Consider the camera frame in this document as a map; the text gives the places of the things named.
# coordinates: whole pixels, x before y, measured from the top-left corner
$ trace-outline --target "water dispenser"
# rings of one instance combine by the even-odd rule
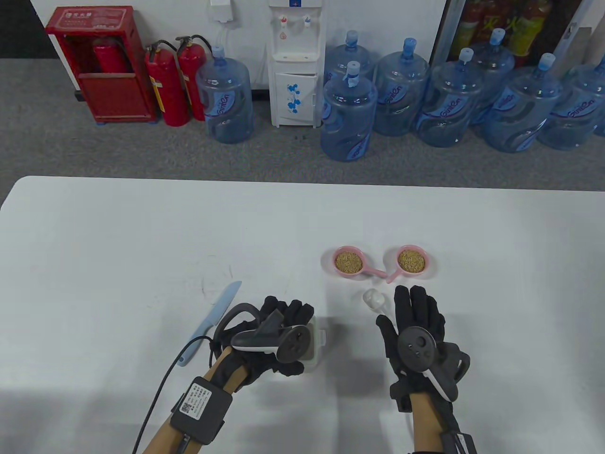
[[[269,93],[274,126],[321,125],[327,0],[268,0]]]

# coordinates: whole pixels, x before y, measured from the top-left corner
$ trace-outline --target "grain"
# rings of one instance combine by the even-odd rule
[[[399,254],[399,266],[408,273],[420,273],[425,267],[424,257],[420,252],[405,250]]]
[[[340,271],[347,274],[355,274],[364,266],[361,258],[354,252],[341,252],[336,256],[334,264]]]

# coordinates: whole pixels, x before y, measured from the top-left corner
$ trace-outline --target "pink bowl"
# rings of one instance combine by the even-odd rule
[[[418,252],[422,258],[424,258],[424,269],[420,272],[417,273],[410,273],[406,270],[404,270],[403,268],[401,268],[401,265],[399,264],[399,256],[401,255],[402,252],[404,251],[415,251]],[[391,282],[393,282],[398,276],[407,276],[407,277],[416,277],[416,276],[420,276],[421,274],[423,274],[429,267],[431,260],[428,257],[427,252],[418,247],[418,246],[414,246],[414,245],[405,245],[405,246],[401,246],[399,248],[399,250],[397,251],[397,255],[395,256],[395,264],[397,265],[397,271],[395,271],[395,273],[391,274],[388,279],[387,279],[387,284],[390,284]]]
[[[342,254],[343,252],[352,252],[361,259],[361,270],[360,271],[358,271],[357,273],[349,274],[349,273],[340,271],[336,267],[336,258],[338,257],[338,255]],[[383,279],[387,277],[387,273],[385,273],[384,271],[380,271],[379,269],[375,269],[375,268],[372,268],[371,266],[369,266],[368,260],[365,257],[364,253],[361,252],[361,250],[359,250],[358,248],[355,248],[354,246],[343,246],[343,247],[335,250],[334,254],[332,255],[332,266],[334,267],[336,272],[342,277],[354,277],[354,276],[358,276],[361,273],[373,274],[375,276],[382,277]]]

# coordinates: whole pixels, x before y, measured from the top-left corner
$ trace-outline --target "fire extinguisher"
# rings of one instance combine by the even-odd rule
[[[183,126],[189,122],[189,107],[181,86],[177,61],[172,52],[161,49],[160,44],[166,44],[176,53],[177,49],[163,39],[156,41],[147,48],[145,66],[153,84],[157,103],[168,126]]]
[[[177,56],[193,117],[202,122],[206,120],[206,117],[204,116],[204,105],[201,103],[200,93],[197,90],[195,75],[197,70],[206,63],[206,52],[201,45],[193,42],[194,38],[201,39],[208,46],[208,49],[212,50],[208,40],[201,35],[178,36],[176,40],[180,41],[181,45],[178,48]]]
[[[93,41],[93,51],[104,73],[132,72],[124,47],[117,39],[95,39]]]

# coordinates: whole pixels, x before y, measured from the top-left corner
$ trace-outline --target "human hand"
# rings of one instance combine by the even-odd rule
[[[225,349],[231,345],[231,339],[242,332],[254,330],[259,327],[260,323],[274,311],[278,310],[284,316],[283,326],[306,325],[309,323],[314,314],[313,306],[303,304],[299,300],[293,300],[291,304],[285,301],[278,301],[276,297],[268,296],[265,298],[264,304],[260,309],[260,320],[243,321],[233,328],[225,329],[219,334],[218,341],[221,349]],[[262,352],[244,352],[232,349],[227,358],[222,362],[222,366],[217,370],[218,376],[215,381],[221,383],[229,379],[233,371],[240,366],[244,366],[248,371],[248,377],[242,383],[242,386],[253,383],[266,370],[272,369],[274,372],[279,372],[287,377],[291,375],[300,375],[304,371],[304,366],[300,361],[292,363],[280,363],[274,353],[267,354]]]
[[[395,319],[397,332],[391,321],[384,315],[376,318],[376,325],[384,339],[386,356],[399,379],[391,385],[391,398],[397,402],[401,412],[411,412],[411,393],[436,393],[430,380],[419,372],[413,372],[404,365],[397,351],[397,337],[410,326],[426,329],[439,344],[445,336],[445,318],[437,309],[435,298],[428,296],[424,287],[413,286],[411,290],[398,285],[395,289]]]

